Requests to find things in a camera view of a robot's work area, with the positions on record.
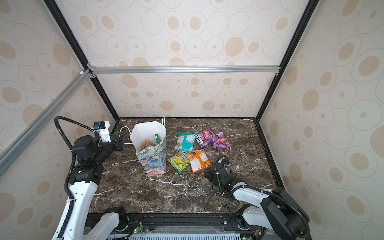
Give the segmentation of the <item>teal snack packet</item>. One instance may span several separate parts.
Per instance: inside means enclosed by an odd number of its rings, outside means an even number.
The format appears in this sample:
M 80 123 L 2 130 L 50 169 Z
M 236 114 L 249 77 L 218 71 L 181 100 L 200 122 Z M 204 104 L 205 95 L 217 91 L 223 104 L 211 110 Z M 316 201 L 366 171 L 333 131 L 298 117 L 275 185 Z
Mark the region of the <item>teal snack packet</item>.
M 193 150 L 196 135 L 194 134 L 179 134 L 175 151 L 190 152 Z

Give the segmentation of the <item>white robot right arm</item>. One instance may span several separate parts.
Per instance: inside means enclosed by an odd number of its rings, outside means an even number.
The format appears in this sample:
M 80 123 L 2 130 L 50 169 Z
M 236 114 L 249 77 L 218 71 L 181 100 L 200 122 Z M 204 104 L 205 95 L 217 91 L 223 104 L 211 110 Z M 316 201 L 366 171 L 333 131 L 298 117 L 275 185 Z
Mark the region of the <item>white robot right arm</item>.
M 205 177 L 218 187 L 222 197 L 249 204 L 235 217 L 241 229 L 272 229 L 282 240 L 305 239 L 310 235 L 309 216 L 285 189 L 262 190 L 247 185 L 232 179 L 229 168 L 228 162 L 219 159 L 206 170 Z

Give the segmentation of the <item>white floral paper bag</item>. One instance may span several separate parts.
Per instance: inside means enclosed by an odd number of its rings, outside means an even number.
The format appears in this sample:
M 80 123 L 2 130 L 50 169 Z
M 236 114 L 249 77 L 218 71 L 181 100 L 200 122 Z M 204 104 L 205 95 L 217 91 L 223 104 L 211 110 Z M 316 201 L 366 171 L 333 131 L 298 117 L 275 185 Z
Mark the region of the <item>white floral paper bag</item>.
M 129 145 L 136 149 L 138 161 L 148 177 L 161 176 L 166 172 L 167 155 L 167 130 L 165 128 L 165 118 L 161 122 L 153 121 L 138 123 L 130 130 L 127 126 L 121 129 L 127 129 L 129 133 Z M 155 134 L 158 134 L 161 143 L 156 145 Z M 145 147 L 145 140 L 148 140 L 150 147 Z

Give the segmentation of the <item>orange snack packet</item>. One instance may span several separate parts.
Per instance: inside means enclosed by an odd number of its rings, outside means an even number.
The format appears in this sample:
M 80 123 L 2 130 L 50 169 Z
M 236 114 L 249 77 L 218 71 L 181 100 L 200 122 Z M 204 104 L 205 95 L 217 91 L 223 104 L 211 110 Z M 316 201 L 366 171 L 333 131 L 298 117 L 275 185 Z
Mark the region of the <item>orange snack packet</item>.
M 204 150 L 193 150 L 186 153 L 193 173 L 208 169 L 212 166 Z

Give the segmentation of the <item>green Fox's spring tea packet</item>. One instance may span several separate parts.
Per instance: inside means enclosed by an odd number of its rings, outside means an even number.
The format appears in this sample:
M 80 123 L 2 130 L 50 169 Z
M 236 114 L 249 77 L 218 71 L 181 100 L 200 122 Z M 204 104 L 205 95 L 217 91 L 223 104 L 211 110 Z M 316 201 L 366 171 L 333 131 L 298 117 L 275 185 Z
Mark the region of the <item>green Fox's spring tea packet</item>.
M 161 143 L 161 139 L 160 139 L 160 136 L 158 134 L 155 134 L 155 143 L 156 143 L 156 145 Z

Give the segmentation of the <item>yellow green snack packet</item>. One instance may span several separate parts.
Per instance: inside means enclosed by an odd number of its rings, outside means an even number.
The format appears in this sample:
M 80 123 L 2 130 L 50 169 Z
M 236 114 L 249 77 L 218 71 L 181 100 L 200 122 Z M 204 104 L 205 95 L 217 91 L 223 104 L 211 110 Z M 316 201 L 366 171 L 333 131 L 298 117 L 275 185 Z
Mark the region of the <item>yellow green snack packet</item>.
M 174 156 L 168 159 L 170 164 L 179 173 L 189 166 L 189 159 L 185 152 L 179 151 Z

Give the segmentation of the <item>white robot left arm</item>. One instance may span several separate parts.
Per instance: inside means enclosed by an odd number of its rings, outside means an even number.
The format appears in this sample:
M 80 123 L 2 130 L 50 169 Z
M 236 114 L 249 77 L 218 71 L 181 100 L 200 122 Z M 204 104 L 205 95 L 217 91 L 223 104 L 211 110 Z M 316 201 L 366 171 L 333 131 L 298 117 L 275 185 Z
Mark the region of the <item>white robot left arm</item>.
M 70 168 L 65 183 L 69 194 L 54 240 L 105 240 L 120 223 L 118 213 L 107 213 L 84 236 L 84 228 L 92 198 L 100 184 L 105 162 L 113 152 L 123 150 L 123 133 L 110 136 L 103 142 L 100 136 L 83 136 L 75 141 L 71 151 L 77 166 Z

